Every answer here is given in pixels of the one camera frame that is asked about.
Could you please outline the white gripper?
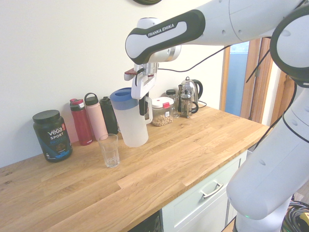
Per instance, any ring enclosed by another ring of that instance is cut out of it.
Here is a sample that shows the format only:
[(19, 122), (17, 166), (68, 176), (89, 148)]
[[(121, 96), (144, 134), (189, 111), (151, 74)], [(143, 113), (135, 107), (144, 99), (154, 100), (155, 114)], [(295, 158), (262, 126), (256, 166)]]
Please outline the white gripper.
[(144, 115), (146, 119), (151, 118), (151, 98), (145, 95), (155, 86), (155, 83), (156, 74), (139, 73), (132, 80), (131, 97), (139, 100), (140, 115)]

